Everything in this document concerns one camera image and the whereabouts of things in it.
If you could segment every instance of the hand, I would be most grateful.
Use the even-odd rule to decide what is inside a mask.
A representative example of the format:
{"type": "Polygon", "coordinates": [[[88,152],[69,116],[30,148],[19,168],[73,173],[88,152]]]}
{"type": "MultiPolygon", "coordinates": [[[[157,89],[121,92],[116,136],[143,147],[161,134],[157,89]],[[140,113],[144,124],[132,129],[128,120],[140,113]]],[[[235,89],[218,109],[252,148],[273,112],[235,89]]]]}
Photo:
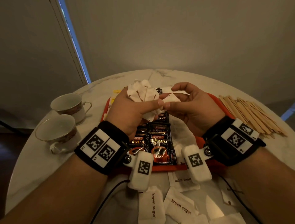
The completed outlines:
{"type": "Polygon", "coordinates": [[[152,100],[146,102],[134,102],[127,96],[128,87],[125,87],[115,98],[106,121],[112,123],[128,135],[131,141],[136,133],[138,125],[147,123],[142,115],[156,110],[164,105],[163,100],[152,100]]]}
{"type": "MultiPolygon", "coordinates": [[[[171,90],[185,90],[189,95],[174,93],[181,102],[165,103],[163,108],[172,116],[183,120],[194,136],[201,137],[225,116],[207,93],[189,82],[176,83],[171,90]]],[[[160,99],[168,95],[169,93],[161,94],[160,99]]]]}

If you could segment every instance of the forearm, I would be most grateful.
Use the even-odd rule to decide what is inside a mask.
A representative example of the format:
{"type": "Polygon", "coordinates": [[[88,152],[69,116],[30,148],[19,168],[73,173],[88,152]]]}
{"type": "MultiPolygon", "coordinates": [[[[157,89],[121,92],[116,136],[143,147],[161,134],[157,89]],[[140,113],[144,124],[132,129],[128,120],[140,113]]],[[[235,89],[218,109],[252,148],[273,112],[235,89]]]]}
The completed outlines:
{"type": "Polygon", "coordinates": [[[295,171],[265,148],[229,167],[264,224],[295,223],[295,171]]]}
{"type": "Polygon", "coordinates": [[[74,154],[0,223],[88,223],[106,180],[74,154]]]}

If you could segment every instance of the person's left hand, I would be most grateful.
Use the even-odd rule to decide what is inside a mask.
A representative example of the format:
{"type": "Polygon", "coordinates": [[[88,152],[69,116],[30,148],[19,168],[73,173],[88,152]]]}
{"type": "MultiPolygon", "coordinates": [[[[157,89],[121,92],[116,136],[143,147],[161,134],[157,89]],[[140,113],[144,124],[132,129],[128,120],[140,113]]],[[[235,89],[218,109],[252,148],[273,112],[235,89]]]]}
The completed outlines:
{"type": "Polygon", "coordinates": [[[147,123],[142,115],[156,110],[164,105],[163,100],[152,100],[146,102],[134,102],[127,95],[128,87],[125,87],[115,98],[106,121],[112,123],[128,135],[131,141],[136,133],[138,125],[147,123]]]}

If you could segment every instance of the teacup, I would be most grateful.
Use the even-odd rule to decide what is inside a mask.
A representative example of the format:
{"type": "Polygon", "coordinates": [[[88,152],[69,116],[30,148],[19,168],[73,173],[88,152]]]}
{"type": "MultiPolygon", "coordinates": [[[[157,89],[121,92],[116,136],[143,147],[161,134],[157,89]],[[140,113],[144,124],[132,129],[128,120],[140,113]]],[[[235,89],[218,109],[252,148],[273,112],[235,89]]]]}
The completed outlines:
{"type": "Polygon", "coordinates": [[[73,152],[81,140],[75,119],[68,114],[56,115],[44,121],[36,128],[35,136],[50,144],[53,154],[73,152]]]}
{"type": "Polygon", "coordinates": [[[55,110],[59,114],[68,114],[75,118],[76,124],[80,124],[85,120],[86,113],[92,107],[92,103],[82,103],[82,96],[77,93],[68,93],[55,98],[51,104],[51,109],[55,110]],[[89,103],[90,107],[85,111],[84,105],[89,103]]]}

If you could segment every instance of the marble surface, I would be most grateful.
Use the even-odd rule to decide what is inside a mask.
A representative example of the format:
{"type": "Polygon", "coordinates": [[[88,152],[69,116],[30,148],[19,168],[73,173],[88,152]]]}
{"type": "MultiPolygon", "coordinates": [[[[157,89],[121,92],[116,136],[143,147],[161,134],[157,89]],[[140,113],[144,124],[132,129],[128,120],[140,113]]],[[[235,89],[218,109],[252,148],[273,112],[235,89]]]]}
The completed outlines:
{"type": "MultiPolygon", "coordinates": [[[[277,158],[295,169],[295,132],[284,121],[266,106],[244,92],[217,80],[188,72],[161,69],[124,72],[97,80],[80,88],[76,92],[82,94],[83,101],[90,101],[93,104],[93,107],[87,113],[86,120],[77,126],[82,137],[85,137],[99,123],[105,103],[112,95],[112,91],[122,89],[129,83],[132,83],[134,79],[147,79],[154,87],[173,86],[177,82],[191,82],[215,96],[231,95],[233,98],[241,97],[245,100],[256,102],[288,133],[288,137],[276,135],[275,139],[265,139],[268,145],[267,148],[277,158]]],[[[50,111],[42,121],[55,114],[56,112],[50,111]]],[[[7,194],[6,213],[61,166],[69,156],[69,154],[51,154],[46,143],[37,140],[34,133],[32,133],[13,171],[7,194]]],[[[119,175],[113,179],[109,179],[101,198],[103,199],[116,183],[126,178],[128,177],[119,175]]],[[[163,196],[165,197],[170,187],[167,173],[153,173],[151,175],[150,185],[157,185],[163,191],[163,196]]],[[[232,207],[223,203],[218,181],[214,176],[211,181],[201,183],[200,185],[200,190],[187,191],[184,192],[184,195],[195,201],[201,214],[207,215],[205,197],[208,195],[225,215],[239,211],[247,223],[255,223],[244,208],[232,207]]],[[[137,223],[137,194],[131,190],[126,191],[125,189],[126,186],[122,185],[115,190],[96,221],[99,220],[99,223],[137,223]]],[[[167,216],[166,223],[175,222],[167,216]]]]}

